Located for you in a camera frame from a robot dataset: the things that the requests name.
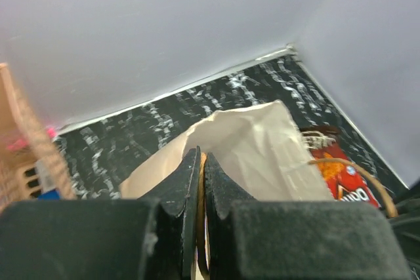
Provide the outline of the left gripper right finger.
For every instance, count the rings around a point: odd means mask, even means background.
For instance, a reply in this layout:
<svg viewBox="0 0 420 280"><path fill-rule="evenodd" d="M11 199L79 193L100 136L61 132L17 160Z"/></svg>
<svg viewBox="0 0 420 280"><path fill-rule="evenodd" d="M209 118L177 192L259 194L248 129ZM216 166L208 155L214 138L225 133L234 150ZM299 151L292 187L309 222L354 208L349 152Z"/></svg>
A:
<svg viewBox="0 0 420 280"><path fill-rule="evenodd" d="M208 154L211 279L410 279L387 219L367 203L258 201Z"/></svg>

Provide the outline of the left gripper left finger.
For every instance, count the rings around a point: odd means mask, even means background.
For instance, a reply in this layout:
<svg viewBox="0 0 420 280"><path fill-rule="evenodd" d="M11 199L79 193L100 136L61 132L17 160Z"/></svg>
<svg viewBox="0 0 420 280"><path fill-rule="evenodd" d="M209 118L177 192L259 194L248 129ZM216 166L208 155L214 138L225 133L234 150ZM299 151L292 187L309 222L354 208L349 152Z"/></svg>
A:
<svg viewBox="0 0 420 280"><path fill-rule="evenodd" d="M2 279L193 279L201 152L138 199L20 201L1 214Z"/></svg>

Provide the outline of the brown paper bag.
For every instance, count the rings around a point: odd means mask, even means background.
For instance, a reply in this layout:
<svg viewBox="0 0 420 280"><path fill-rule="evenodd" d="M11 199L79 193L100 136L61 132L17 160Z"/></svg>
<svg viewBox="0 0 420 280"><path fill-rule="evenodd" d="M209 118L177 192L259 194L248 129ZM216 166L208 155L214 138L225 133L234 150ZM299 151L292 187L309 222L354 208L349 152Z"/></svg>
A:
<svg viewBox="0 0 420 280"><path fill-rule="evenodd" d="M138 199L167 178L192 149L201 152L196 213L196 272L209 276L209 240L205 201L204 166L214 155L223 171L258 201L336 200L318 164L338 162L354 167L380 204L376 208L389 222L398 215L396 205L382 186L361 166L345 159L315 159L300 130L280 101L228 111L216 111L192 125L153 154L126 179L123 198Z"/></svg>

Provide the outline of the orange chips bag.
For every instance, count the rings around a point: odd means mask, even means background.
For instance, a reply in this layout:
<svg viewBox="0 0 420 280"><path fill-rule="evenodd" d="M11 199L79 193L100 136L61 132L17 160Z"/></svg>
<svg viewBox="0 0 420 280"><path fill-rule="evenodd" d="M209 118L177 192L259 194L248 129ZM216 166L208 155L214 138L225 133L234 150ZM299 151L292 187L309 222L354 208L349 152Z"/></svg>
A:
<svg viewBox="0 0 420 280"><path fill-rule="evenodd" d="M310 152L315 159L340 158L349 161L349 158L336 142L322 148L312 146ZM336 200L363 201L376 208L380 207L367 182L354 167L338 162L328 162L318 164L318 168Z"/></svg>

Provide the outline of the brown Kettle chips bag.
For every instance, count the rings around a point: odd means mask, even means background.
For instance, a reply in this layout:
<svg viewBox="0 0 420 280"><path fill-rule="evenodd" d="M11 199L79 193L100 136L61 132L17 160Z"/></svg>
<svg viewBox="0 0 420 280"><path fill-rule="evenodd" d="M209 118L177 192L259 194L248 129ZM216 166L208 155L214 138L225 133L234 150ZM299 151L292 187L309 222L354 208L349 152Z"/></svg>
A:
<svg viewBox="0 0 420 280"><path fill-rule="evenodd" d="M330 125L301 127L299 130L309 150L318 150L333 145L340 134L337 127Z"/></svg>

